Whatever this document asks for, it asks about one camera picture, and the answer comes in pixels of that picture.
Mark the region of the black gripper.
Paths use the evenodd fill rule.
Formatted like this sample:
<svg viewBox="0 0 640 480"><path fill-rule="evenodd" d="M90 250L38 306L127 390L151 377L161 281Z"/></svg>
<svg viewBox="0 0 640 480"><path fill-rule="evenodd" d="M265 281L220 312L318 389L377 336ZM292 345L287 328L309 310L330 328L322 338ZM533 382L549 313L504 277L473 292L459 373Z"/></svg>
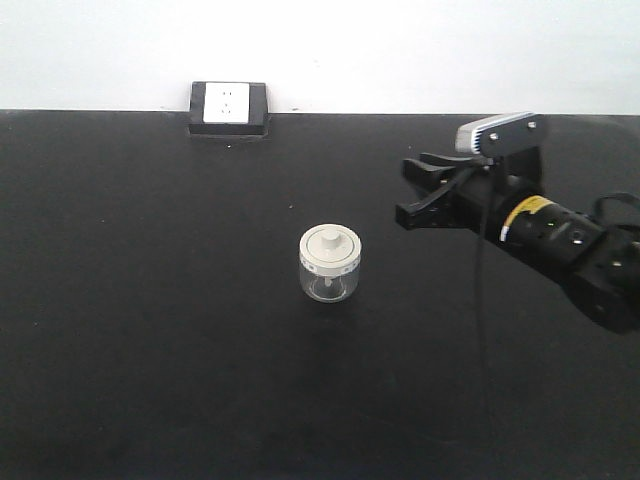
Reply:
<svg viewBox="0 0 640 480"><path fill-rule="evenodd" d="M464 228L479 235L512 235L518 222L545 209L538 147L490 157L420 153L402 161L401 174L423 198L396 205L395 221L405 230ZM442 195L429 195L437 189Z"/></svg>

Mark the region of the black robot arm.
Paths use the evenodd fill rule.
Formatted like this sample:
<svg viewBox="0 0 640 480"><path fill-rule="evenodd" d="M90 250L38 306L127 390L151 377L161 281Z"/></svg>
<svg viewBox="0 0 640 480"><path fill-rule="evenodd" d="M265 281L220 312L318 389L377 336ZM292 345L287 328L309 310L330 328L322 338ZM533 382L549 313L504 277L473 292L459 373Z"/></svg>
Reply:
<svg viewBox="0 0 640 480"><path fill-rule="evenodd" d="M399 204L406 230L468 229L557 284L594 323L617 334L639 328L639 228L605 222L547 198L532 147L504 157L422 153L402 163L418 197Z"/></svg>

